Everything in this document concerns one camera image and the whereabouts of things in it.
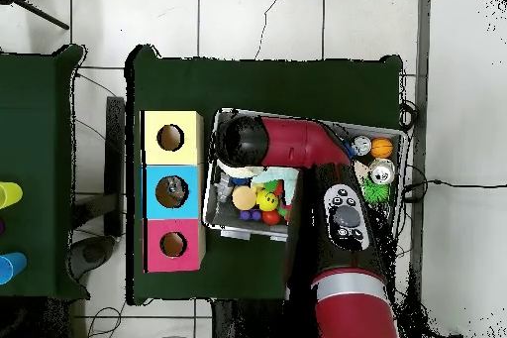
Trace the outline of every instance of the blue cup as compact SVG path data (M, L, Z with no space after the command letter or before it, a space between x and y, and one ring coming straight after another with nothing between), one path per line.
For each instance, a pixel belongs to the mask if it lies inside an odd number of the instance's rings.
M0 255L0 285L9 282L10 279L27 266L27 257L21 252L11 252Z

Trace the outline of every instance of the cup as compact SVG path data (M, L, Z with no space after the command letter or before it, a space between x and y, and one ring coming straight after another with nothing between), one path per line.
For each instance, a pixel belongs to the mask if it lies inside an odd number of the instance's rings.
M9 282L27 266L27 257L21 252L0 255L0 285Z
M0 209L16 204L23 196L21 186L14 182L0 182Z

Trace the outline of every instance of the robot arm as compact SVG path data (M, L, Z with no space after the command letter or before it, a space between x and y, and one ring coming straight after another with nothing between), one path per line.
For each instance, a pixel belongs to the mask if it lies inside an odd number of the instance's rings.
M236 116L219 125L216 149L232 167L301 168L285 279L289 303L312 294L318 338L397 338L352 161L333 131L315 121Z

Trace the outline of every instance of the green table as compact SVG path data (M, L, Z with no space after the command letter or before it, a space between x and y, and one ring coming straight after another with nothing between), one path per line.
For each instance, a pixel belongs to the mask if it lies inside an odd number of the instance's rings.
M19 251L24 271L1 295L82 298L66 270L71 229L70 85L83 48L52 56L0 54L0 180L19 183L23 198L0 210L0 254Z
M206 230L207 253L197 272L145 274L142 265L141 110L195 110L204 118L208 152L212 117L221 107L304 116L399 129L398 56L381 61L226 61L157 57L139 46L126 62L128 297L135 304L154 298L282 298L284 244L265 236L249 241Z

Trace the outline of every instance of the green spiky ball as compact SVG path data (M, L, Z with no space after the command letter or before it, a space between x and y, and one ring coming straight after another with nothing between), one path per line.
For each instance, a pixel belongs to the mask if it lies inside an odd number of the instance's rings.
M364 200L370 204L384 202L389 198L389 185L379 185L369 177L362 181L362 190L364 191Z

